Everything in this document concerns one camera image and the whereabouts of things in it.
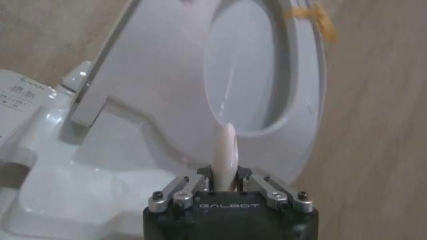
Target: toilet bowl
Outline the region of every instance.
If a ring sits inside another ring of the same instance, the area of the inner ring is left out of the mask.
[[[0,189],[1,239],[140,239],[148,197],[211,164],[227,123],[239,164],[295,179],[325,89],[317,30],[307,19],[281,17],[305,6],[128,3],[74,93],[40,92],[53,101],[34,103],[36,120],[8,148],[5,161],[30,171],[18,190]]]

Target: white plastic surface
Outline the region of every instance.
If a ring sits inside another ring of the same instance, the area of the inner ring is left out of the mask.
[[[168,144],[192,164],[212,162],[212,136],[221,124],[229,122],[237,126],[240,164],[264,168],[284,180],[292,180],[308,159],[317,130],[317,47],[313,26],[307,19],[289,20],[285,32],[279,34],[284,30],[281,12],[296,3],[265,3],[268,5],[263,5],[263,1],[199,0],[188,4],[173,0],[141,1],[72,120],[92,125],[105,102],[117,102],[151,120]],[[271,38],[264,29],[267,19],[275,21]],[[228,28],[241,29],[236,48],[227,38]],[[257,31],[267,34],[265,40],[256,37]],[[229,49],[229,54],[221,52],[215,41],[217,36],[224,37],[221,46]],[[255,64],[263,51],[265,54]],[[232,61],[235,52],[243,56],[236,58],[237,62]],[[216,66],[215,59],[224,65]],[[236,69],[228,80],[239,63],[245,67]],[[224,97],[219,96],[229,96],[224,105],[227,114],[220,120]]]
[[[24,75],[0,69],[0,161],[21,162],[12,148],[24,137],[41,106],[56,98],[56,91]]]
[[[36,153],[36,161],[0,218],[2,239],[140,238],[148,197],[188,174],[185,164],[144,116],[108,104],[86,131],[66,120],[72,96],[58,92],[56,100],[17,146]]]

